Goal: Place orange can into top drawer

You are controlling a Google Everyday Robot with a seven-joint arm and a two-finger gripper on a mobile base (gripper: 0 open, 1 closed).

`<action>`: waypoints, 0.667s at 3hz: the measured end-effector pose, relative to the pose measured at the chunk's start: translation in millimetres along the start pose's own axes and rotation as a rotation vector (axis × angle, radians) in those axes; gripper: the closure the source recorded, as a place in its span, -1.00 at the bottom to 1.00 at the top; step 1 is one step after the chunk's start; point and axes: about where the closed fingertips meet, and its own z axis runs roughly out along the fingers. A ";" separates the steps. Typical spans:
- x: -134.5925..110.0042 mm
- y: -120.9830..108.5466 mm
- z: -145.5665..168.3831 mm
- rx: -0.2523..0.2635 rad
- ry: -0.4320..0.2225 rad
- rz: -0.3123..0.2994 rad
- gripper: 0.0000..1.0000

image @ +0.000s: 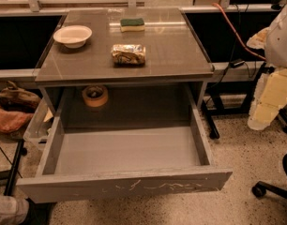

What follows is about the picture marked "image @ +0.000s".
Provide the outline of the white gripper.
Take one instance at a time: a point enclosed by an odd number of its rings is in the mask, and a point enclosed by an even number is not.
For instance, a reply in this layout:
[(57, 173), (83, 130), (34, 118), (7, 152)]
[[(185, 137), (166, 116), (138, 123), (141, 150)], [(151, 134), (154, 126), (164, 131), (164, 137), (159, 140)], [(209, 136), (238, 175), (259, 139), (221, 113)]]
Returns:
[(258, 80), (249, 109), (248, 126), (264, 130), (287, 105), (287, 4), (270, 24), (247, 41), (252, 49), (263, 49), (266, 62), (280, 67)]

